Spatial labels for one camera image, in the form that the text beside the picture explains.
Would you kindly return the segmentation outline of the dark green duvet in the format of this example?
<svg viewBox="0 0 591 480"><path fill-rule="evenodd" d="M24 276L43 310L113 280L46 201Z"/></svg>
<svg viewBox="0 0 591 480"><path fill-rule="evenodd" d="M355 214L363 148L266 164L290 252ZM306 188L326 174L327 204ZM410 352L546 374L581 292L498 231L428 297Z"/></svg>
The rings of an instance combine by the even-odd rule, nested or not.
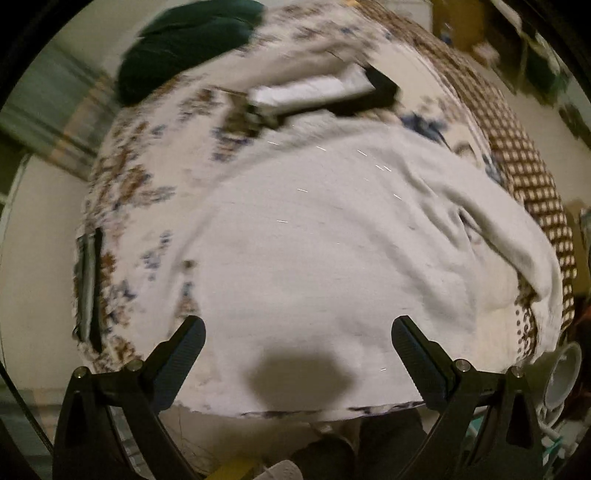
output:
<svg viewBox="0 0 591 480"><path fill-rule="evenodd" d="M175 75L247 44L265 11L257 1L196 1L162 12L122 57L119 102L135 105Z"/></svg>

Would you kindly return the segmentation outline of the striped grey black garment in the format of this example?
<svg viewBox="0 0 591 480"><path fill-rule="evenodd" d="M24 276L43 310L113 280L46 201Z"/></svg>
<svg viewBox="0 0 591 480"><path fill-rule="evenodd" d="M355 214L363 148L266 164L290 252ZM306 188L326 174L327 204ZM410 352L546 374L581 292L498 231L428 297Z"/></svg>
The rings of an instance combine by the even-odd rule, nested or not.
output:
<svg viewBox="0 0 591 480"><path fill-rule="evenodd" d="M74 337L90 345L96 353L103 350L100 327L100 271L103 232L95 228L76 239L77 260L74 267L76 324Z"/></svg>

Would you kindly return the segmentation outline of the floral bed blanket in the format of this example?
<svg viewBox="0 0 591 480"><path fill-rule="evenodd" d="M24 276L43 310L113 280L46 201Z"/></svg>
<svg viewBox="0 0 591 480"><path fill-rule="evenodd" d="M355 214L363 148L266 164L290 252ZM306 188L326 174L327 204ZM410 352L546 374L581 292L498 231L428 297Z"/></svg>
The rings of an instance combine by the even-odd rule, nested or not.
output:
<svg viewBox="0 0 591 480"><path fill-rule="evenodd" d="M256 87L336 75L351 64L373 66L394 81L399 86L394 105L352 117L325 110L290 116L276 129L246 115L247 95ZM180 74L124 109L101 146L83 208L81 232L103 232L98 297L103 350L96 353L79 342L94 370L116 371L145 358L186 316L201 317L193 263L177 255L190 213L243 151L301 117L400 126L493 180L484 166L401 122L399 104L418 99L422 87L441 93L427 62L387 39L377 22L342 1L305 2L270 13L242 50Z"/></svg>

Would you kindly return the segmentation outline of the grey green curtain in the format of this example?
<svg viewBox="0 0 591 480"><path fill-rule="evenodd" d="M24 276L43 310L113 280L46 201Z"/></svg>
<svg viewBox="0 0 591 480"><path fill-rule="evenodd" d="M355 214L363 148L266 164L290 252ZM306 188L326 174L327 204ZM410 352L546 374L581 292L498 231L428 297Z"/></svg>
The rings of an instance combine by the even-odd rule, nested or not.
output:
<svg viewBox="0 0 591 480"><path fill-rule="evenodd" d="M112 78L53 43L8 96L1 129L40 158L86 180L119 109Z"/></svg>

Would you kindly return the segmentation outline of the white folded garment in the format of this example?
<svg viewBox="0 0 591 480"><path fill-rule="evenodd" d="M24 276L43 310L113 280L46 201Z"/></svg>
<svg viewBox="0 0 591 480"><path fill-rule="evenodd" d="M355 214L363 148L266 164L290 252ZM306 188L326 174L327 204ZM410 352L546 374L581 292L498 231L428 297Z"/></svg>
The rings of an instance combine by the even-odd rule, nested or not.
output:
<svg viewBox="0 0 591 480"><path fill-rule="evenodd" d="M321 75L249 91L249 105L266 114L283 115L335 102L353 100L373 93L366 70L351 64L338 75Z"/></svg>

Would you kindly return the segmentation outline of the white knit sweater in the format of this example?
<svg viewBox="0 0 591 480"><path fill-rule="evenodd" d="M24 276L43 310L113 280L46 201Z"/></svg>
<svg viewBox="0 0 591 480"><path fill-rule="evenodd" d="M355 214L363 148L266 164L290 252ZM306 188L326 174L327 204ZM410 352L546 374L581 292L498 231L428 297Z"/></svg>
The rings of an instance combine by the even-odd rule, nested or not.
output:
<svg viewBox="0 0 591 480"><path fill-rule="evenodd" d="M419 400L390 340L410 316L502 372L558 340L556 254L481 169L403 127L304 116L239 155L177 255L207 342L178 402L345 418Z"/></svg>

